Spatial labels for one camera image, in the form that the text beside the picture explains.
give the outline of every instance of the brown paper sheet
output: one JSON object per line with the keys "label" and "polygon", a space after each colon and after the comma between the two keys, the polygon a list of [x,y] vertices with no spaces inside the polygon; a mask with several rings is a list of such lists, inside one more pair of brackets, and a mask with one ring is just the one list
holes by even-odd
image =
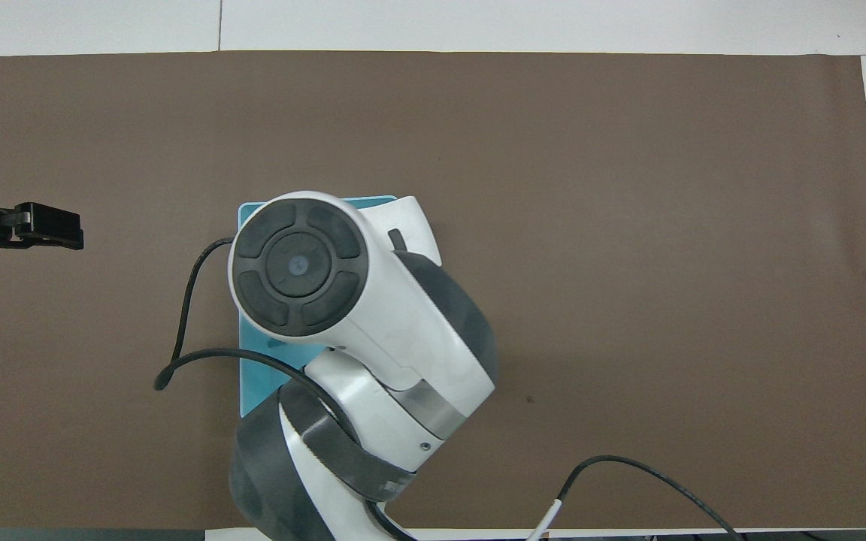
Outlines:
{"label": "brown paper sheet", "polygon": [[[532,527],[582,458],[740,527],[866,527],[857,58],[241,52],[0,58],[0,206],[86,249],[0,251],[0,527],[244,526],[237,365],[152,379],[236,207],[416,195],[501,383],[392,516]],[[231,346],[224,254],[186,347]],[[706,527],[619,465],[557,527]]]}

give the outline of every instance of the light blue plastic bin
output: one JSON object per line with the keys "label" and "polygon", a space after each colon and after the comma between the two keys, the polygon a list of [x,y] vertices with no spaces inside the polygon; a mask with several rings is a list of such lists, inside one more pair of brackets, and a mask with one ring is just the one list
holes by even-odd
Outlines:
{"label": "light blue plastic bin", "polygon": [[[376,195],[372,198],[346,198],[346,200],[358,209],[365,209],[389,203],[395,198],[392,195]],[[265,205],[265,202],[240,205],[238,227],[243,227],[245,220],[262,205]],[[250,322],[245,321],[243,316],[240,316],[240,348],[272,355],[298,369],[306,366],[306,363],[312,361],[313,357],[323,350],[323,346],[318,343],[306,343],[300,346],[269,338]],[[240,417],[250,413],[280,385],[286,383],[287,379],[288,377],[271,367],[248,359],[240,359]]]}

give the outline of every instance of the white cable connector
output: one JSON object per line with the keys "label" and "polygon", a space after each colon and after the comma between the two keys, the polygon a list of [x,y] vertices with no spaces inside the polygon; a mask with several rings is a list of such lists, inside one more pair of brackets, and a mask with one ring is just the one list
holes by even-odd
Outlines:
{"label": "white cable connector", "polygon": [[556,519],[556,514],[560,512],[560,506],[563,506],[563,501],[553,501],[550,509],[547,509],[547,513],[546,515],[544,515],[543,520],[540,520],[540,524],[537,524],[537,527],[534,528],[532,532],[530,532],[530,535],[526,538],[526,541],[537,541],[538,539],[540,539],[540,535],[543,535],[547,532],[547,528],[550,527],[550,523],[553,523],[553,519]]}

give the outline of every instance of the cable tip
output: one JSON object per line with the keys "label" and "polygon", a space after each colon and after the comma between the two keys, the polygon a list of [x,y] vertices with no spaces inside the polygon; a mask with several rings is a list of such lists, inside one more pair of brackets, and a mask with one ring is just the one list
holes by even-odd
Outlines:
{"label": "cable tip", "polygon": [[172,374],[176,372],[176,369],[169,365],[162,369],[162,372],[159,372],[159,375],[156,376],[156,381],[152,384],[152,388],[161,391],[165,389],[166,385],[169,384],[169,380],[172,379]]}

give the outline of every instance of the circular button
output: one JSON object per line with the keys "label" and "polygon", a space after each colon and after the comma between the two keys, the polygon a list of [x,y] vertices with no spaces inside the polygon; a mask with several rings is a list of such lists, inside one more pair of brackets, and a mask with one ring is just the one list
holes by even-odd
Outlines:
{"label": "circular button", "polygon": [[287,297],[308,297],[326,283],[330,271],[326,244],[308,233],[279,239],[268,251],[265,273],[276,291]]}

